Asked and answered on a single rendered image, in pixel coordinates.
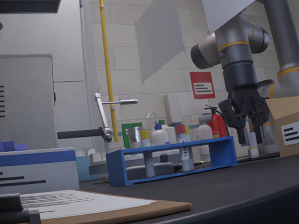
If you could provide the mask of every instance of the black tabletop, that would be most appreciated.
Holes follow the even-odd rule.
[[[193,175],[110,186],[105,180],[80,182],[84,191],[127,197],[190,202],[192,210],[135,221],[149,224],[215,210],[299,185],[299,156],[272,158]]]

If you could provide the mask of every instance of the clipboard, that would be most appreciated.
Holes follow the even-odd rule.
[[[95,192],[82,191],[87,193],[102,194]],[[111,194],[103,194],[108,196],[117,196]],[[130,221],[144,220],[154,218],[158,216],[165,216],[178,212],[183,212],[192,209],[192,204],[187,202],[173,202],[173,201],[161,201],[151,203],[150,205],[139,206],[136,208],[128,208],[117,211],[109,211],[81,216],[63,217],[56,219],[42,220],[42,224],[121,224]]]

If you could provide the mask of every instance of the red sign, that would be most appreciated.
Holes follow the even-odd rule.
[[[211,72],[190,72],[194,99],[215,98]]]

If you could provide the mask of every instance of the cardboard box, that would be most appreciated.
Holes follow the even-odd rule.
[[[299,96],[267,99],[281,157],[299,154]]]

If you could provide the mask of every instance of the black cable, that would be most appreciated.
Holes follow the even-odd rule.
[[[224,117],[223,117],[222,113],[221,113],[221,112],[219,112],[219,111],[218,111],[218,110],[216,110],[216,109],[215,109],[215,111],[221,115],[221,117],[222,117],[222,119],[223,119],[223,121],[224,121],[224,123],[225,123],[225,128],[226,128],[227,136],[229,136],[229,132],[228,132],[228,128],[227,128],[227,123],[225,122],[225,119],[224,119]]]

